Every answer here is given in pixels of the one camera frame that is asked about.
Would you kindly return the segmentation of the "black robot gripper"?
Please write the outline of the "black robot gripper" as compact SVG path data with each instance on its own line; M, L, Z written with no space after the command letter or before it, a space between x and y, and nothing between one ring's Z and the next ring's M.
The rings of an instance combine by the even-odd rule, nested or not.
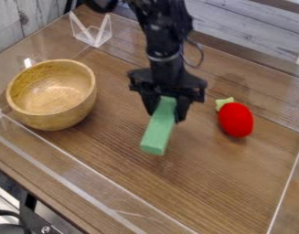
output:
M148 115L155 112L161 95L177 97L177 122L186 120L193 102L206 100L207 82L186 70L182 56L170 60L150 58L150 67L131 70L128 78L130 90L140 91Z

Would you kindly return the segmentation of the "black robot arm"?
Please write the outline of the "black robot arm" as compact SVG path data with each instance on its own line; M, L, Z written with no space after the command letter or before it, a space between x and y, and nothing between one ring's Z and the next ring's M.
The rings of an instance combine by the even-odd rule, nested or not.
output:
M162 97L177 101L175 122L183 122L191 104L206 100L207 81L185 67L185 42L193 31L193 16L185 0L87 0L98 13L110 13L118 3L127 4L146 36L150 67L128 72L130 90L140 95L148 115L158 109Z

